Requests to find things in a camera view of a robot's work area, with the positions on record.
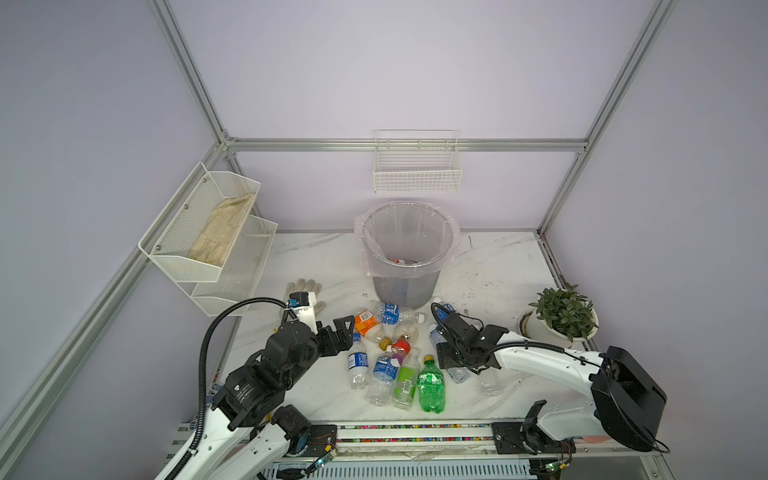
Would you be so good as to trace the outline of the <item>clear bottle white cap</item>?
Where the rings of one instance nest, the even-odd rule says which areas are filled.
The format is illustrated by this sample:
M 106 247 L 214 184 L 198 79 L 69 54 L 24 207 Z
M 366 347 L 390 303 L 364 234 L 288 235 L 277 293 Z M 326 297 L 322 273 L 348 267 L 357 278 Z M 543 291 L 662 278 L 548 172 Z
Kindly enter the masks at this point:
M 443 345 L 446 345 L 447 340 L 439 332 L 437 324 L 431 324 L 428 327 L 428 332 L 429 340 L 435 350 L 436 357 L 439 357 L 439 348 Z M 465 367 L 446 367 L 443 365 L 442 360 L 438 360 L 437 363 L 441 369 L 448 373 L 449 377 L 455 384 L 461 384 L 467 381 L 470 377 L 470 372 Z

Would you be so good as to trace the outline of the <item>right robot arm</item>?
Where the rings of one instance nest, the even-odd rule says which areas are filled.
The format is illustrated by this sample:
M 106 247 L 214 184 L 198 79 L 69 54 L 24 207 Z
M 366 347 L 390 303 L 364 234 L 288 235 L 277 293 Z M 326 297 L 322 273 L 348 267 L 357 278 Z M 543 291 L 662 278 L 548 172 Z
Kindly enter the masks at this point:
M 667 396 L 625 349 L 574 350 L 477 323 L 440 303 L 430 310 L 447 342 L 440 354 L 450 365 L 476 375 L 489 369 L 518 371 L 581 394 L 569 404 L 536 401 L 517 424 L 517 448 L 536 455 L 576 437 L 609 437 L 634 451 L 667 452 L 657 438 Z

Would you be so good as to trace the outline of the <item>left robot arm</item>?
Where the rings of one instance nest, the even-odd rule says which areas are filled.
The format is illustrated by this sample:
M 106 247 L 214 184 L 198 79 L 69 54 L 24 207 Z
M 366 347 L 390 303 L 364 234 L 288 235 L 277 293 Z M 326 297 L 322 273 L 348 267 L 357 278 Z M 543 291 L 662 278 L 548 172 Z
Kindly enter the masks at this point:
M 284 322 L 264 348 L 229 373 L 224 385 L 209 397 L 205 368 L 215 329 L 235 311 L 260 303 L 277 306 Z M 312 293 L 293 293 L 288 301 L 254 297 L 214 319 L 199 354 L 196 428 L 159 478 L 256 479 L 276 460 L 306 450 L 311 423 L 284 402 L 285 395 L 319 358 L 352 347 L 355 324 L 347 316 L 323 325 L 316 321 L 313 307 Z

